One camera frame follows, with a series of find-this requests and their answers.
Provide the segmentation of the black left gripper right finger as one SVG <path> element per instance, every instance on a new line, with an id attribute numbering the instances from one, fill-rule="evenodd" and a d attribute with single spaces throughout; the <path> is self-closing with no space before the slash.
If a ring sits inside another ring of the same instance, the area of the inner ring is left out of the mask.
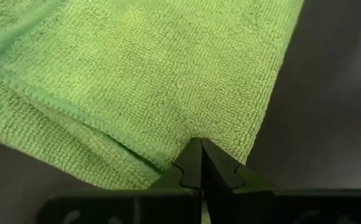
<path id="1" fill-rule="evenodd" d="M 361 224 L 361 189 L 282 189 L 202 139 L 211 224 Z"/>

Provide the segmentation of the green microfiber towel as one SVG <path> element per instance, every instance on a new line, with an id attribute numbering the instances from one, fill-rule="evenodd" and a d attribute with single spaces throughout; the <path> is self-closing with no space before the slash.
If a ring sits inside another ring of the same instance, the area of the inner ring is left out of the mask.
<path id="1" fill-rule="evenodd" d="M 0 0 L 0 143 L 106 189 L 248 157 L 304 0 Z"/>

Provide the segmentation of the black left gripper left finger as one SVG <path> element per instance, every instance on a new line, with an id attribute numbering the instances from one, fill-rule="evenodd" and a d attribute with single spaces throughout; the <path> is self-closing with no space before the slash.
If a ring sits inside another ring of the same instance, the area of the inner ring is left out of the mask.
<path id="1" fill-rule="evenodd" d="M 202 143 L 192 138 L 145 190 L 71 191 L 48 199 L 37 224 L 201 224 Z"/>

